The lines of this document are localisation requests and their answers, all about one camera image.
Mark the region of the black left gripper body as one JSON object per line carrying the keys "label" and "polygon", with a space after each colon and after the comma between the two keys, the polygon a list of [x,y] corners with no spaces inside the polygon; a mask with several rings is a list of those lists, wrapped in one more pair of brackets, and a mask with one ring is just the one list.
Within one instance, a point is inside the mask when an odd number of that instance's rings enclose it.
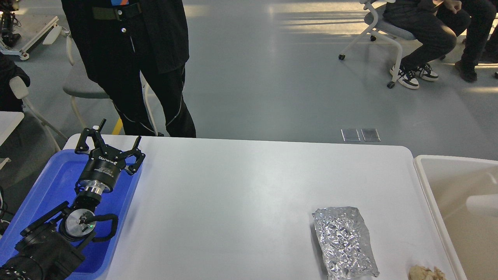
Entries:
{"label": "black left gripper body", "polygon": [[131,157],[128,151],[108,146],[84,150],[83,147],[75,149],[76,154],[87,154],[89,159],[82,170],[82,174],[75,183],[75,193],[84,190],[97,189],[96,193],[111,193],[119,179],[121,171],[126,168],[126,159]]}

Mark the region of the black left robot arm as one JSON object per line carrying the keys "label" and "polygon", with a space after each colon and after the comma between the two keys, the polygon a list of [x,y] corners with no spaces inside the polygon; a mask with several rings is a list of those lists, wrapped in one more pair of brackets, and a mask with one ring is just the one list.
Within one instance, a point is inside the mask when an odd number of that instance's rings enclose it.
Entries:
{"label": "black left robot arm", "polygon": [[85,128],[74,152],[52,156],[1,239],[1,279],[98,278],[140,177],[140,141],[121,151],[105,143],[101,127]]}

